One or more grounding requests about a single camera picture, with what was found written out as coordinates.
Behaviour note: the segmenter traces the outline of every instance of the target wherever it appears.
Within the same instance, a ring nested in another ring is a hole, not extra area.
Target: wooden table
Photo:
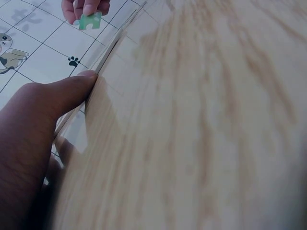
[[[307,229],[307,1],[149,1],[126,30],[50,227]]]

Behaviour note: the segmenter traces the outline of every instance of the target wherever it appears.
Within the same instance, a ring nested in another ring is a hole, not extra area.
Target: hand
[[[52,183],[57,169],[50,160],[56,122],[87,98],[96,78],[88,70],[51,84],[27,84],[0,111],[1,229],[29,221],[44,177]]]
[[[110,0],[62,0],[63,14],[70,24],[79,20],[82,14],[88,16],[100,11],[102,15],[107,15],[109,8]]]

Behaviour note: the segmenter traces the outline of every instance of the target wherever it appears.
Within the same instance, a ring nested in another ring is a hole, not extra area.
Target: paw print
[[[70,66],[74,66],[74,67],[77,67],[78,66],[78,64],[80,64],[80,61],[78,61],[79,59],[76,57],[74,57],[74,56],[72,56],[71,58],[69,58],[68,59],[68,61],[70,61],[69,62],[69,65]]]

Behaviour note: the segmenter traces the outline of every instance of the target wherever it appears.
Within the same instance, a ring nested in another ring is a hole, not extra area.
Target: green puzzle piece
[[[101,12],[96,12],[90,16],[85,16],[82,14],[79,20],[79,30],[86,30],[86,27],[92,24],[92,29],[99,29],[101,21]]]

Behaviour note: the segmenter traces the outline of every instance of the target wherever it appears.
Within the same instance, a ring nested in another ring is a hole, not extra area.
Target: cartoon animal
[[[29,56],[21,50],[11,49],[12,44],[13,40],[10,36],[0,33],[0,74],[17,68]]]

